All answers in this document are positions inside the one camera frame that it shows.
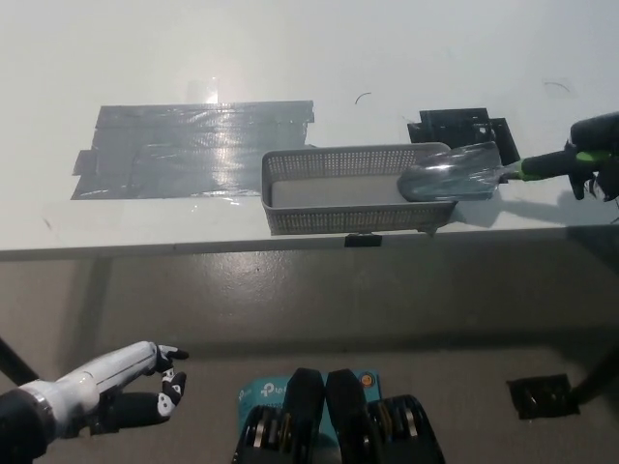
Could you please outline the white and black right hand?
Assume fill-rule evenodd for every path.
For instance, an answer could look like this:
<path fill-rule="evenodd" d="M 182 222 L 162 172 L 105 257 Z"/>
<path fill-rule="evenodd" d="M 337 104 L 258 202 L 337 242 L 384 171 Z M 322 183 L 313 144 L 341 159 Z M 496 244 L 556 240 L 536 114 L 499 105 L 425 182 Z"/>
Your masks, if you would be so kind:
<path fill-rule="evenodd" d="M 568 178 L 577 200 L 585 189 L 603 202 L 618 198 L 618 112 L 574 123 L 565 148 L 575 162 Z"/>

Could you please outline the white and black left hand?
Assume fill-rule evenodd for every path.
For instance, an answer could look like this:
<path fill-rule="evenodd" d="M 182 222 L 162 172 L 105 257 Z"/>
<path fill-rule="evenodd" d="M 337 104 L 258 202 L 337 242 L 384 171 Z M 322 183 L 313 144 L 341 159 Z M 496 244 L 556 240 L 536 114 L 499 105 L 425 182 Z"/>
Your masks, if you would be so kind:
<path fill-rule="evenodd" d="M 52 436 L 68 438 L 81 428 L 108 433 L 168 421 L 184 395 L 187 375 L 174 363 L 189 353 L 153 341 L 138 341 L 100 355 L 54 380 L 34 380 L 18 389 L 52 420 Z M 125 393 L 142 376 L 159 374 L 158 392 Z"/>

